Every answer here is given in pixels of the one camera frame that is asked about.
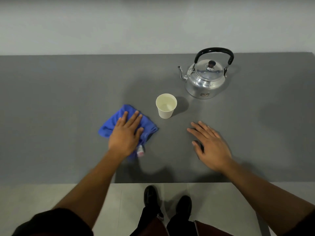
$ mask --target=paper cup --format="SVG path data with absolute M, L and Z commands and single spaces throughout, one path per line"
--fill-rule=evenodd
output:
M 167 119 L 171 117 L 174 109 L 176 108 L 177 100 L 173 95 L 164 93 L 158 96 L 155 104 L 158 107 L 158 114 L 160 117 Z

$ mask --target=lid knob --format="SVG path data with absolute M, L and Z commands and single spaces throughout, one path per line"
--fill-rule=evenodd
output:
M 210 60 L 207 64 L 208 70 L 213 70 L 215 68 L 216 62 L 214 60 Z

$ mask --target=floor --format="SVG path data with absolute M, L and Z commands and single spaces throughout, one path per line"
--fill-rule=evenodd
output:
M 315 203 L 314 182 L 275 184 Z M 111 184 L 93 229 L 95 236 L 128 236 L 138 224 L 144 207 L 143 191 L 148 185 Z M 197 219 L 211 224 L 235 236 L 262 235 L 256 213 L 231 183 L 154 185 L 162 199 L 161 209 L 165 224 L 175 214 L 179 198 L 187 194 L 191 196 L 193 202 L 191 220 Z M 73 186 L 74 184 L 0 186 L 0 235 L 11 235 L 19 224 L 34 214 L 52 208 Z

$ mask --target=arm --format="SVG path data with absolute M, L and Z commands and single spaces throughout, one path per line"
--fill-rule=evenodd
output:
M 242 193 L 253 209 L 277 234 L 283 235 L 315 210 L 315 206 L 247 171 L 232 160 L 220 135 L 202 122 L 188 128 L 204 146 L 193 142 L 200 160 L 212 170 L 225 175 Z
M 136 148 L 143 128 L 135 134 L 142 115 L 136 111 L 126 123 L 128 112 L 117 121 L 109 138 L 108 152 L 53 209 L 66 208 L 76 213 L 93 228 L 103 206 L 108 187 L 116 169 Z

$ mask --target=gray table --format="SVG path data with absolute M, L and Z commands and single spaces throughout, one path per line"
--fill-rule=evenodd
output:
M 178 76 L 194 56 L 1 56 L 0 183 L 78 182 L 107 150 L 99 127 L 125 103 L 160 130 L 145 157 L 120 166 L 117 183 L 225 181 L 193 151 L 186 128 L 198 120 L 266 179 L 315 181 L 314 55 L 237 53 L 225 90 L 208 100 L 190 96 Z M 170 119 L 157 113 L 162 93 L 178 99 Z

